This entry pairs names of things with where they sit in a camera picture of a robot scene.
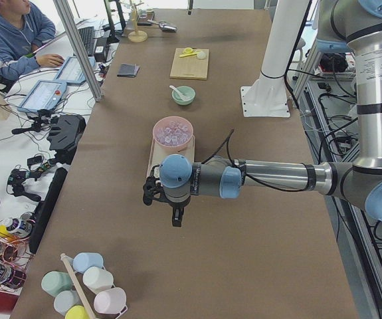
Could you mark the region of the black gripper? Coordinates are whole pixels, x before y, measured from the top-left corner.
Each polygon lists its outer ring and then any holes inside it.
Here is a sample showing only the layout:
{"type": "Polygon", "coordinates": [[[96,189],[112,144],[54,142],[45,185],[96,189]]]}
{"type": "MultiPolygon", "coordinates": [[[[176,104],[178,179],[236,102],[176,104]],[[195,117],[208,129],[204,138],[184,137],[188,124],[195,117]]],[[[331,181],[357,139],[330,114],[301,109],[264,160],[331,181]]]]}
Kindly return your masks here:
{"type": "Polygon", "coordinates": [[[175,201],[172,201],[170,198],[166,197],[166,202],[170,207],[172,207],[172,225],[174,227],[181,227],[182,226],[182,220],[183,220],[183,209],[188,206],[188,204],[191,201],[191,197],[188,196],[186,198],[182,199],[175,199],[175,201]]]}

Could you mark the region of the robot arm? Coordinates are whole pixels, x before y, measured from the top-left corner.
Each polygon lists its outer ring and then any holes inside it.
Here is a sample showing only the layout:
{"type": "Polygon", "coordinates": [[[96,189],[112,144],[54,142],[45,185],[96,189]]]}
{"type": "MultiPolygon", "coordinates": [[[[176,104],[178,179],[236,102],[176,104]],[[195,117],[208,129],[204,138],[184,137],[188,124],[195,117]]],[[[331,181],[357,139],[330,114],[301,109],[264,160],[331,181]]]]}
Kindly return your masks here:
{"type": "Polygon", "coordinates": [[[332,195],[382,221],[382,1],[322,1],[316,44],[324,52],[355,55],[358,157],[316,165],[218,157],[192,163],[167,156],[143,190],[171,205],[174,226],[181,225],[192,196],[233,199],[251,183],[332,195]]]}

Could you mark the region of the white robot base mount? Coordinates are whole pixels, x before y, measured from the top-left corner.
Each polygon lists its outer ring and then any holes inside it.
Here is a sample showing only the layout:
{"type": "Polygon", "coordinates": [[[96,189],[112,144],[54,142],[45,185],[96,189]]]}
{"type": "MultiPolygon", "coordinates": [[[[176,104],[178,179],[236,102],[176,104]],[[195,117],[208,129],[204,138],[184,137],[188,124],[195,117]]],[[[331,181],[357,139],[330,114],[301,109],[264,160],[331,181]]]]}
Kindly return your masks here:
{"type": "Polygon", "coordinates": [[[243,116],[290,117],[285,78],[311,3],[309,0],[277,2],[260,75],[252,86],[240,88],[243,116]]]}

